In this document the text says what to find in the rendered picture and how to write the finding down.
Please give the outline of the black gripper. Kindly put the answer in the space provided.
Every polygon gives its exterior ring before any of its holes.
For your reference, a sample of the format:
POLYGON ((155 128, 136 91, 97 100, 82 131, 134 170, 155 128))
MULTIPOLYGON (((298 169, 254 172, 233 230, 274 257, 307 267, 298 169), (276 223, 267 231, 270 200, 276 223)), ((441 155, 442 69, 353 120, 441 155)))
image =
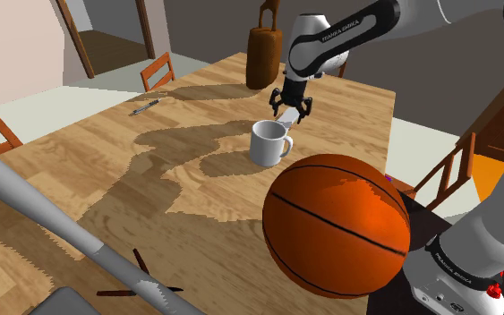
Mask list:
POLYGON ((306 85, 307 81, 293 81, 285 78, 282 92, 279 88, 274 88, 269 98, 273 115, 278 115, 278 108, 282 104, 296 107, 299 113, 297 123, 309 115, 312 111, 312 98, 304 96, 306 85))

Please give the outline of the white flat bar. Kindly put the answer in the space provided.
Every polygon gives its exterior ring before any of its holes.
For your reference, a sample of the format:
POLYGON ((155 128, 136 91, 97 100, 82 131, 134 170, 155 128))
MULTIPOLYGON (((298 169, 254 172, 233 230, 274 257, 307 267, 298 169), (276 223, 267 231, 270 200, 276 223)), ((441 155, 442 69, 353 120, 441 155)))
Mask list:
POLYGON ((298 121, 300 114, 295 107, 287 108, 284 113, 277 119, 287 130, 298 121))

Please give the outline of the white mug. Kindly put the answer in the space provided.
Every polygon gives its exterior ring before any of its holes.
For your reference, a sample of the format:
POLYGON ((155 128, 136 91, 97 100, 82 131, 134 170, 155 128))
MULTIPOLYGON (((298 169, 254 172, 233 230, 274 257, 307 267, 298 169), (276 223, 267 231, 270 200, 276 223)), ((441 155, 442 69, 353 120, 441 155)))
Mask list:
POLYGON ((278 121, 263 120, 252 126, 250 159, 258 166, 275 166, 293 146, 294 140, 287 135, 287 128, 278 121))

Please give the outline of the orange basketball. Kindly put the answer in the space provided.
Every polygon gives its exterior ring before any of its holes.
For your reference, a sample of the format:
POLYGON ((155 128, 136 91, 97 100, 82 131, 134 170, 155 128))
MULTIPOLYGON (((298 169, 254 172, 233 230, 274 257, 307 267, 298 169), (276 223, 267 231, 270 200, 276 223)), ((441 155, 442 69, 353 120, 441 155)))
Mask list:
POLYGON ((410 220, 394 185, 360 159, 319 154, 294 162, 262 210, 269 253, 305 290, 354 299, 388 284, 410 247, 410 220))

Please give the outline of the grey pen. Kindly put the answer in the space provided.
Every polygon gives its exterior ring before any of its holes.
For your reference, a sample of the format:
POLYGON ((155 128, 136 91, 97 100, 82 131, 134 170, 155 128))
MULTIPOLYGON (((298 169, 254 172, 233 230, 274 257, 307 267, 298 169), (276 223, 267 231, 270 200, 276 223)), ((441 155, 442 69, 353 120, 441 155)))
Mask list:
POLYGON ((161 101, 161 98, 158 98, 158 99, 155 99, 151 102, 149 102, 148 104, 146 104, 145 106, 141 106, 135 110, 133 110, 129 115, 133 116, 133 115, 138 115, 140 113, 142 113, 143 111, 151 108, 152 106, 155 106, 156 104, 158 104, 159 102, 161 101))

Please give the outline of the wooden table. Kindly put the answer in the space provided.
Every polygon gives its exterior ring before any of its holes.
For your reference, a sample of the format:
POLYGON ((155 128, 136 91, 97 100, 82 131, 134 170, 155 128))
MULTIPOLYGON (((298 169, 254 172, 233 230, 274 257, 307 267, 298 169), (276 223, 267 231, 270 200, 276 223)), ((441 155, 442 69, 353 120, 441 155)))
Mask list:
MULTIPOLYGON (((278 167, 249 159, 269 91, 244 83, 238 53, 6 152, 2 160, 81 226, 207 315, 365 315, 290 281, 269 255, 261 208, 278 167), (138 115, 133 110, 161 98, 138 115)), ((59 286, 102 315, 160 315, 63 240, 0 201, 0 315, 23 315, 59 286)))

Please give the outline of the dark red stick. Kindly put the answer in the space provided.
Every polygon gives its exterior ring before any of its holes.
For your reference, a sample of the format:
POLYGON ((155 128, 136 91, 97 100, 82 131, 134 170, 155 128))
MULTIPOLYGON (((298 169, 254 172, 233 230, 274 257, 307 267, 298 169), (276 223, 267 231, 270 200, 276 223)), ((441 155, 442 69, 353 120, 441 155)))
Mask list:
MULTIPOLYGON (((183 288, 175 287, 175 286, 168 286, 167 288, 169 290, 171 290, 172 292, 182 292, 183 291, 183 288)), ((137 294, 132 290, 105 290, 105 291, 97 291, 96 295, 97 296, 135 296, 137 294)))
POLYGON ((132 252, 133 252, 133 254, 135 256, 135 259, 138 262, 138 265, 139 265, 140 269, 142 271, 144 271, 145 273, 149 274, 149 270, 148 270, 148 268, 146 266, 146 263, 144 262, 144 259, 141 256, 140 252, 137 249, 133 249, 132 252))

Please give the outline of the grey baseball bat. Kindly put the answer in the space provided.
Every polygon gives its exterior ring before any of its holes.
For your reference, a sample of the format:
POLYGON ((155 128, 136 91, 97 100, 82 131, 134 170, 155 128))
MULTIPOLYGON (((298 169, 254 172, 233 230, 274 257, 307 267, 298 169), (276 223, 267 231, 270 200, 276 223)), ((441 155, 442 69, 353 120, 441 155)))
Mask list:
POLYGON ((0 200, 67 241, 164 315, 206 315, 77 224, 1 160, 0 200))

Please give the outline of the grey flat slab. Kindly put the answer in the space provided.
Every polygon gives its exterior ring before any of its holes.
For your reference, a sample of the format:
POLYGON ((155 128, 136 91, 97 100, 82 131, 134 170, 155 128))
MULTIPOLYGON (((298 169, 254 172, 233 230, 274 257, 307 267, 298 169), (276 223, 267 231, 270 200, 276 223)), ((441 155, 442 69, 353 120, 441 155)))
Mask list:
POLYGON ((91 315, 90 305, 71 287, 56 289, 28 315, 91 315))

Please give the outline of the wooden door frame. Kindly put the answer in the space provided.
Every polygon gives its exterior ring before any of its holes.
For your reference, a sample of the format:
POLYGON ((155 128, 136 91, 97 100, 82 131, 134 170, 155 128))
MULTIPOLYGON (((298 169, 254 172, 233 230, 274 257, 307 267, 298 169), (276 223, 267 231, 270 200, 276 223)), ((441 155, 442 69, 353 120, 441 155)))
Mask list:
MULTIPOLYGON (((81 64, 83 66, 84 71, 87 74, 87 77, 90 79, 93 79, 95 77, 94 70, 90 64, 90 60, 88 58, 86 49, 84 45, 82 44, 80 34, 75 26, 73 17, 71 15, 71 12, 68 8, 68 5, 65 0, 55 0, 60 13, 63 16, 66 28, 68 29, 70 36, 72 38, 74 47, 77 51, 77 54, 79 58, 81 59, 81 64)), ((140 25, 141 25, 141 31, 142 31, 142 36, 144 39, 144 45, 146 47, 146 52, 147 55, 150 59, 155 59, 156 54, 155 54, 155 49, 152 41, 152 36, 150 32, 150 26, 149 26, 149 17, 147 14, 146 10, 146 5, 144 0, 134 0, 137 8, 137 13, 139 16, 140 20, 140 25)))

